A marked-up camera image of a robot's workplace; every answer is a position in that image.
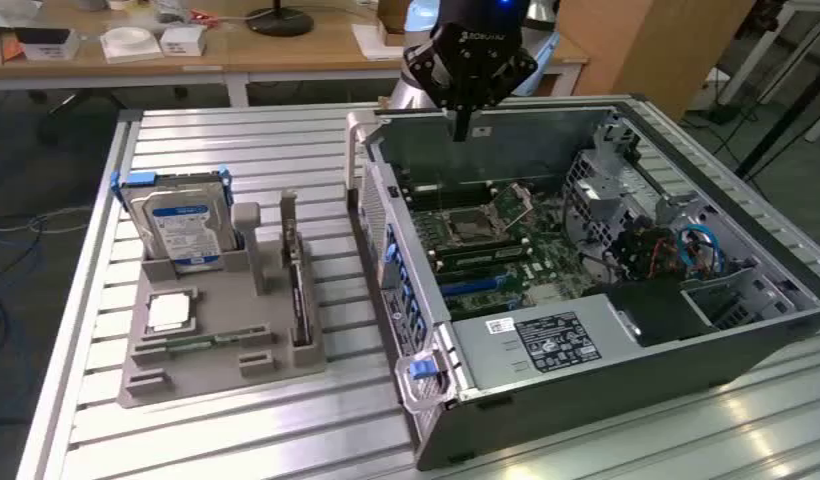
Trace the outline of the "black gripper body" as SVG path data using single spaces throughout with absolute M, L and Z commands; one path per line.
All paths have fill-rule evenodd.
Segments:
M 441 107 L 497 105 L 529 75 L 523 48 L 527 1 L 440 3 L 430 34 L 429 97 Z

